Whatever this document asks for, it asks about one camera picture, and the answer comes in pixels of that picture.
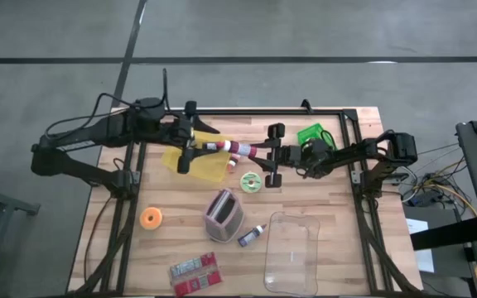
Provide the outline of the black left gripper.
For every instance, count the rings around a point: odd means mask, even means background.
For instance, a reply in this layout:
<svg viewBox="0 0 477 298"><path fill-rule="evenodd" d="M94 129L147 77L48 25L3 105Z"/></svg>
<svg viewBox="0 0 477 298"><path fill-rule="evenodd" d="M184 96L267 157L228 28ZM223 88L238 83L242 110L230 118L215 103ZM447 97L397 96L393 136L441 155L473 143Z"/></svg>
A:
<svg viewBox="0 0 477 298"><path fill-rule="evenodd" d="M187 174L190 163L197 157L218 153L218 149L198 148L195 144L194 130L212 134L220 134L220 131L209 124L204 123L199 115L196 115L196 101L187 101L182 113L169 111L173 117L169 127L170 146L181 149L177 162L177 172Z"/></svg>

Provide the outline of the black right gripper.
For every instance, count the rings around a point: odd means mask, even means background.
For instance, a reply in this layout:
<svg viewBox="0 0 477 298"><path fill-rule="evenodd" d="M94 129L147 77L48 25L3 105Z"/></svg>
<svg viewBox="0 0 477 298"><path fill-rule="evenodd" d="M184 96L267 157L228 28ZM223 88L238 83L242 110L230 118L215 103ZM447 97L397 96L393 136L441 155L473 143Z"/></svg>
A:
<svg viewBox="0 0 477 298"><path fill-rule="evenodd" d="M280 166L294 168L301 171L304 175L308 170L304 153L300 146L282 145L282 138L285 136L285 125L283 123L275 123L268 127L268 139L264 142L251 144L251 147L270 148L267 159L258 158L257 164L264 172L268 172L265 178L265 186L267 188L279 188L282 186L282 175L278 173Z"/></svg>

